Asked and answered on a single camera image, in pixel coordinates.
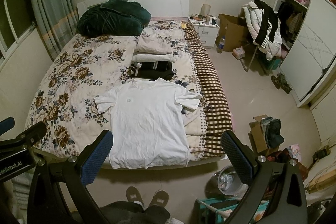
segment cardboard box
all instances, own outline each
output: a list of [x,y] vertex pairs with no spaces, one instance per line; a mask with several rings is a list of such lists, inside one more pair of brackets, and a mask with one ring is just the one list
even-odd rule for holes
[[268,148],[265,142],[265,137],[263,132],[261,131],[260,121],[263,118],[267,118],[267,115],[261,115],[257,117],[253,117],[256,122],[250,124],[251,126],[251,134],[253,136],[254,144],[257,150],[258,155],[268,156],[273,152],[277,152],[279,150],[279,146],[276,148]]
[[220,39],[225,36],[225,52],[232,52],[235,48],[241,47],[247,40],[249,30],[246,21],[243,18],[219,14],[220,20],[219,35],[216,39],[216,45]]

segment white headboard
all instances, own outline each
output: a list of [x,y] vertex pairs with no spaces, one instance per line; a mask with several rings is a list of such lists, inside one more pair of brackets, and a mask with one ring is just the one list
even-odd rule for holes
[[[109,0],[84,0],[77,3],[78,16],[81,18],[89,8]],[[127,0],[141,4],[152,17],[188,17],[189,0]]]

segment bed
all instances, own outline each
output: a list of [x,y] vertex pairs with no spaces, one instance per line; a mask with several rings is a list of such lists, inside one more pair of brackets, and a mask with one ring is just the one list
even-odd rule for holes
[[[105,1],[78,4],[79,16]],[[232,129],[230,110],[210,58],[187,22],[189,0],[128,1],[139,2],[152,15],[143,33],[171,44],[176,57],[171,81],[203,95],[194,112],[197,115],[182,110],[191,152],[188,166],[222,159],[220,138],[225,130]],[[78,155],[102,130],[110,130],[109,114],[98,114],[94,98],[131,80],[129,68],[136,39],[76,34],[63,48],[41,81],[26,120],[26,128],[39,121],[47,126],[46,136],[35,145],[37,153],[64,160]],[[103,167],[111,168],[108,160]]]

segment metal bolt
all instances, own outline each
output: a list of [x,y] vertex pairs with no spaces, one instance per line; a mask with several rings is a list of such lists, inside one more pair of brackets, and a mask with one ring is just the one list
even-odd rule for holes
[[258,160],[261,161],[261,162],[265,162],[266,158],[265,158],[265,156],[258,156]]
[[39,166],[43,166],[43,165],[45,165],[45,160],[39,160],[39,162],[37,164]]
[[296,165],[296,161],[295,161],[295,160],[289,160],[289,163],[290,163],[291,165],[293,165],[293,166]]
[[70,162],[75,162],[77,160],[77,157],[76,156],[70,156],[69,158],[68,158],[68,161],[70,161]]

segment white jacket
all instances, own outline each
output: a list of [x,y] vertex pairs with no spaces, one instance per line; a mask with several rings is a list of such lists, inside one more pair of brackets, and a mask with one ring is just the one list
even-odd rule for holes
[[[263,10],[259,9],[253,1],[242,7],[245,13],[245,19],[247,28],[253,38],[253,43],[258,45],[255,42],[256,37],[261,25],[261,15]],[[259,50],[266,54],[266,59],[271,60],[274,56],[281,56],[281,44],[282,38],[280,35],[280,20],[278,21],[278,29],[275,32],[274,40],[268,41],[266,48],[259,46]]]

